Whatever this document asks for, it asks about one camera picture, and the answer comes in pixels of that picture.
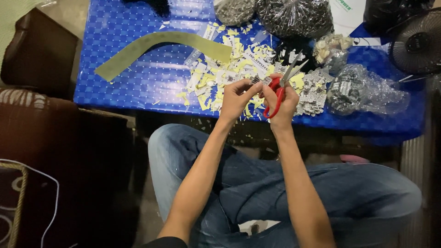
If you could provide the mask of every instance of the person's right hand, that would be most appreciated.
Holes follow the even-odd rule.
[[[269,76],[272,79],[283,77],[280,73],[274,73]],[[260,98],[262,97],[265,97],[264,105],[269,106],[269,115],[271,115],[276,107],[277,95],[268,85],[264,85],[262,93],[260,94]],[[277,130],[286,130],[287,128],[291,130],[292,117],[298,102],[299,95],[291,87],[290,83],[286,82],[285,97],[282,99],[279,112],[270,119],[271,130],[273,132]]]

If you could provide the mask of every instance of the sleeve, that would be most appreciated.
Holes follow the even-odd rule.
[[[183,240],[177,237],[162,237],[155,239],[140,248],[187,248]]]

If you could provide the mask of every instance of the scissors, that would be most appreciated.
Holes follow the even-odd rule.
[[[290,78],[292,78],[297,72],[299,72],[300,69],[302,69],[302,67],[309,61],[309,60],[306,60],[305,62],[303,62],[303,64],[297,66],[293,71],[291,71],[294,68],[294,64],[297,62],[300,55],[302,54],[302,51],[303,51],[303,49],[297,54],[294,61],[289,66],[288,70],[286,70],[283,78],[282,79],[280,79],[280,78],[273,79],[271,81],[271,83],[269,84],[269,87],[276,93],[277,103],[276,103],[276,108],[274,109],[274,111],[271,115],[268,115],[269,106],[266,107],[265,111],[263,111],[263,116],[265,118],[268,118],[268,119],[273,118],[277,114],[277,112],[279,112],[280,104],[282,103],[282,99],[285,96],[285,87],[284,87],[285,83]]]

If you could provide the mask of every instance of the bag of black rings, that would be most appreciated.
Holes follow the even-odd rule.
[[[343,116],[355,111],[400,113],[407,109],[410,94],[395,89],[397,86],[397,82],[384,79],[361,64],[347,64],[328,90],[329,110]]]
[[[256,12],[265,29],[279,38],[320,38],[334,31],[328,0],[256,0]]]
[[[215,0],[214,13],[226,26],[249,21],[254,14],[254,0]]]

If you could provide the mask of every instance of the blue tablecloth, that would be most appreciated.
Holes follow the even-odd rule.
[[[218,116],[218,112],[202,111],[195,94],[187,94],[190,106],[187,109],[183,99],[176,97],[183,91],[190,76],[184,60],[193,51],[192,47],[178,44],[165,44],[142,55],[129,68],[113,80],[106,82],[94,73],[95,68],[106,62],[122,48],[135,39],[161,31],[183,31],[197,33],[208,22],[216,22],[212,0],[169,0],[171,16],[168,19],[158,17],[144,2],[122,4],[120,0],[91,0],[83,48],[80,59],[74,102],[111,108],[143,109],[164,113],[184,113],[197,116]],[[170,24],[159,30],[164,21]],[[253,29],[248,34],[239,36],[245,45],[263,29],[259,21],[253,22]],[[353,33],[354,37],[366,37],[363,29]],[[215,39],[222,42],[222,32]],[[262,44],[269,44],[268,36]],[[387,54],[379,47],[350,48],[349,63],[360,63],[380,76],[401,79],[403,73],[394,68]],[[420,83],[404,85],[403,89],[411,93],[408,109],[394,116],[379,116],[372,113],[355,113],[351,116],[337,116],[325,108],[315,117],[296,116],[293,123],[312,127],[325,127],[368,131],[378,136],[392,138],[393,142],[416,137],[421,134],[424,119],[425,95]]]

